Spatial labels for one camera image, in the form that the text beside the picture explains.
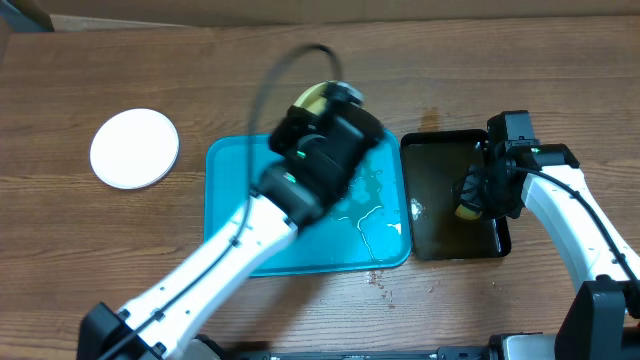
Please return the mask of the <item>yellow plate with sauce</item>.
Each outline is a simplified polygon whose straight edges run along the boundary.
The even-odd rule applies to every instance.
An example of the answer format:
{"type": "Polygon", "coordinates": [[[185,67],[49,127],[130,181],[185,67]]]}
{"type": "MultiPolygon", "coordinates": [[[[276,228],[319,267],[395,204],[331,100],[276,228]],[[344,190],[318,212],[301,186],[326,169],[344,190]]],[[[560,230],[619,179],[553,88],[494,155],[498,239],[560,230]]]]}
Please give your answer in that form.
{"type": "Polygon", "coordinates": [[[315,84],[306,89],[289,108],[289,112],[305,110],[313,115],[320,115],[326,109],[328,100],[324,97],[330,81],[315,84]]]}

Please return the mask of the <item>yellow green sponge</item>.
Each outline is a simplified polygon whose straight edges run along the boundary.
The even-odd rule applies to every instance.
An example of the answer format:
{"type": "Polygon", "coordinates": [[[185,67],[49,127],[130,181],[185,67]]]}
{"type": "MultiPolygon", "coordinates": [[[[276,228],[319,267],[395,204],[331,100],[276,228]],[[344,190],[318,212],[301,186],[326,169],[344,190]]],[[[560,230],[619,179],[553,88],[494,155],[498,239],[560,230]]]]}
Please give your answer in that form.
{"type": "Polygon", "coordinates": [[[463,220],[473,221],[480,219],[483,211],[474,206],[460,204],[455,210],[455,215],[463,220]]]}

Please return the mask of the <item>white plate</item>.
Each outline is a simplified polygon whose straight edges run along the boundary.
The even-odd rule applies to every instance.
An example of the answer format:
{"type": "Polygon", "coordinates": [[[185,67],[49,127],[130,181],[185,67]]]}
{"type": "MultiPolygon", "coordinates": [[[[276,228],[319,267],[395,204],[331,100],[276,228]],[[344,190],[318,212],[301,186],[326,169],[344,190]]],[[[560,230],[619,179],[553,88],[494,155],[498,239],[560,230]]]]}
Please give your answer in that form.
{"type": "Polygon", "coordinates": [[[98,129],[89,149],[89,162],[105,184],[135,190],[165,177],[179,151],[177,129],[167,116],[148,108],[134,108],[114,115],[98,129]]]}

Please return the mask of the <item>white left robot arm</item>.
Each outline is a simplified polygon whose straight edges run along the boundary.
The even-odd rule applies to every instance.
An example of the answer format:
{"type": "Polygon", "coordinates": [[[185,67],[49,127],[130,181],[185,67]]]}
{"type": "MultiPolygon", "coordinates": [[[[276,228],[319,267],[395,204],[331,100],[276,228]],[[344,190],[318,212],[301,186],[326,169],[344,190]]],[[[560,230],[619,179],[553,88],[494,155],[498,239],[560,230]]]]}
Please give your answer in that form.
{"type": "Polygon", "coordinates": [[[384,137],[362,94],[342,81],[303,92],[269,138],[282,159],[247,200],[175,270],[118,311],[96,305],[81,321],[79,359],[181,359],[218,308],[266,260],[347,193],[384,137]]]}

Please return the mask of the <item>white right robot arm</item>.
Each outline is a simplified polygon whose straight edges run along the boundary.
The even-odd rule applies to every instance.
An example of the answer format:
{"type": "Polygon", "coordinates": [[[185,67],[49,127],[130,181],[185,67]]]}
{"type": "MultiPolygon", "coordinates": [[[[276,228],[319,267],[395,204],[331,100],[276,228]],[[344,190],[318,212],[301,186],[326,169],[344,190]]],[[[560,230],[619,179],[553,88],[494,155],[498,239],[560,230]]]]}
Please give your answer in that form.
{"type": "Polygon", "coordinates": [[[455,213],[465,220],[516,219],[528,209],[559,252],[576,291],[554,335],[491,337],[489,359],[636,359],[639,256],[590,193],[579,161],[564,144],[543,145],[525,110],[487,122],[481,168],[470,167],[452,187],[455,213]]]}

